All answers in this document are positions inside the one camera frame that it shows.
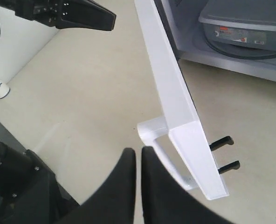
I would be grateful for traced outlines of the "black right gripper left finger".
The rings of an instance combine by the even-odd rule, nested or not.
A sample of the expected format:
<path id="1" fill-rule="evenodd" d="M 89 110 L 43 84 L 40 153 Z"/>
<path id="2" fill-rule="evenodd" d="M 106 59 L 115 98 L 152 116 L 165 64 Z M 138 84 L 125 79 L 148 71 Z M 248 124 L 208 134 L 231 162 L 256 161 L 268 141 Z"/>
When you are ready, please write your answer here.
<path id="1" fill-rule="evenodd" d="M 80 224 L 132 224 L 136 200 L 136 154 L 122 151 L 114 169 L 81 205 Z"/>

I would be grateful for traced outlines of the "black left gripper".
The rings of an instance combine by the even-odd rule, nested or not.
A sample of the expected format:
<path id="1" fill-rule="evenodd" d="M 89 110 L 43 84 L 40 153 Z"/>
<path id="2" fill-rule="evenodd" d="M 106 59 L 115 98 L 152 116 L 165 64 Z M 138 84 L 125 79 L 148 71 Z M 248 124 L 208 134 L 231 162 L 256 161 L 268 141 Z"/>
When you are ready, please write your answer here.
<path id="1" fill-rule="evenodd" d="M 112 31 L 116 14 L 93 0 L 0 0 L 14 15 L 57 29 L 88 28 Z"/>

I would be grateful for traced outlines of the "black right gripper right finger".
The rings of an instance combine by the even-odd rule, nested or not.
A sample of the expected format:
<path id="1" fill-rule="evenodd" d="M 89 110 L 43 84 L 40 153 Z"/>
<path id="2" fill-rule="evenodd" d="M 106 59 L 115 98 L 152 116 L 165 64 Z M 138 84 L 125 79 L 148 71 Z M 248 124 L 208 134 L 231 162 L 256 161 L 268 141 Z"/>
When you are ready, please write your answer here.
<path id="1" fill-rule="evenodd" d="M 141 154 L 141 195 L 146 224 L 218 224 L 220 217 L 183 190 L 152 147 Z"/>

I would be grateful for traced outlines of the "black left robot arm base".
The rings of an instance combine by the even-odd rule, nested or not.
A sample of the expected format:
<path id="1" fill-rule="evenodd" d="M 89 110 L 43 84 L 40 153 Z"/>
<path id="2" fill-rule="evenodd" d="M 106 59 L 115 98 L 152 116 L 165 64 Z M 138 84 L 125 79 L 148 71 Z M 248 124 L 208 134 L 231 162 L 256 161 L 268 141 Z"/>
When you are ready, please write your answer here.
<path id="1" fill-rule="evenodd" d="M 36 153 L 0 141 L 0 224 L 54 224 L 79 206 Z"/>

